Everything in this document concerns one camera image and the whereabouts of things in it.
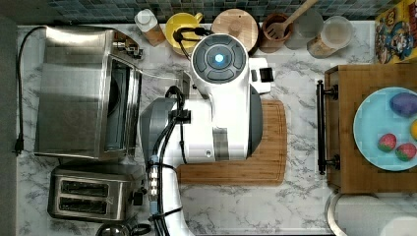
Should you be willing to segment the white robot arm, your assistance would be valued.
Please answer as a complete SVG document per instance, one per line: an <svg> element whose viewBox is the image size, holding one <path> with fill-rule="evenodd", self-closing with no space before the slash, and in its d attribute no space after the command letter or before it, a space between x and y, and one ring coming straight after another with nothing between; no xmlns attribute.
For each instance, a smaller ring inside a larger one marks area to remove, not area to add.
<svg viewBox="0 0 417 236"><path fill-rule="evenodd" d="M172 86L140 118L156 236L194 236L184 219L179 165L244 160L263 135L262 103L252 86L250 58L241 41L225 33L202 38L190 68L201 96L186 96Z"/></svg>

